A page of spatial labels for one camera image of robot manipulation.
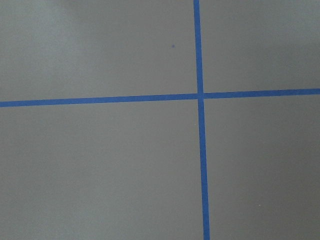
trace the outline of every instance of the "blue grid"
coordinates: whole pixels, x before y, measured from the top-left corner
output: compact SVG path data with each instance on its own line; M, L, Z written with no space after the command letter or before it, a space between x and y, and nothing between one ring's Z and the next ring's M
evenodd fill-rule
M203 83L203 68L202 68L201 21L200 21L199 0L193 0L193 10L194 10L197 93L0 101L0 108L72 105L72 104L102 104L102 103L197 100L199 145L200 145L203 239L209 240L210 239L210 223L209 223L209 200L208 200L208 181L207 181L207 155L206 155L206 124L205 124L204 100L205 99L320 95L320 88L205 93L204 83Z

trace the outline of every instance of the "gray surface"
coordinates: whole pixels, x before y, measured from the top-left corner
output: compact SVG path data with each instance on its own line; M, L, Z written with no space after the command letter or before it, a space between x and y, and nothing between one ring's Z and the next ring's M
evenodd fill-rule
M205 92L318 88L320 1L200 0Z
M318 240L320 96L205 105L211 239Z
M197 102L0 108L0 239L201 239Z
M192 1L0 0L0 22L0 101L197 91Z

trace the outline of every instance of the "gray floor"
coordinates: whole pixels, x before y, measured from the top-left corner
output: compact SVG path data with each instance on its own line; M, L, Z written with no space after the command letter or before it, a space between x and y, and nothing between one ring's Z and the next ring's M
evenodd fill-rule
M200 14L204 92L320 88L319 1ZM193 1L0 0L0 101L196 92ZM319 239L319 108L205 100L212 240ZM197 100L0 107L0 125L1 240L203 239Z

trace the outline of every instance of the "vertical blue line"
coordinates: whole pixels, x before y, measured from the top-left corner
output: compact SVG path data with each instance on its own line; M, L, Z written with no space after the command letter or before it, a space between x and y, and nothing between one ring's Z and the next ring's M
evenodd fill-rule
M203 81L203 71L202 71L201 23L200 23L199 0L193 0L193 10L194 10L194 33L195 33L196 81L197 81L197 96L198 96L198 124L199 124L199 145L200 145L203 239L210 240L207 153L206 153L206 124L205 124L205 103L204 103L204 81Z

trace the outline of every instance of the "blue line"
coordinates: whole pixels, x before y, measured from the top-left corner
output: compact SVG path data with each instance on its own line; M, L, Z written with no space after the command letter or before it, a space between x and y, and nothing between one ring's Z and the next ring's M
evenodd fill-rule
M203 81L203 69L202 69L201 21L200 21L199 0L193 0L193 10L194 10L195 56L196 56L196 81L197 81L197 95L198 95L198 124L199 124L199 145L200 145L203 239L210 240L207 153L206 153L206 123L205 123L204 81Z
M187 94L165 94L165 95L110 96L110 97L89 97L89 98L67 98L67 99L0 101L0 108L69 105L69 104L102 104L102 103L192 100L197 98L198 98L198 95L196 93L187 93Z
M232 99L232 98L256 98L275 96L319 95L320 88L312 89L286 89L263 91L229 91L204 93L205 99Z

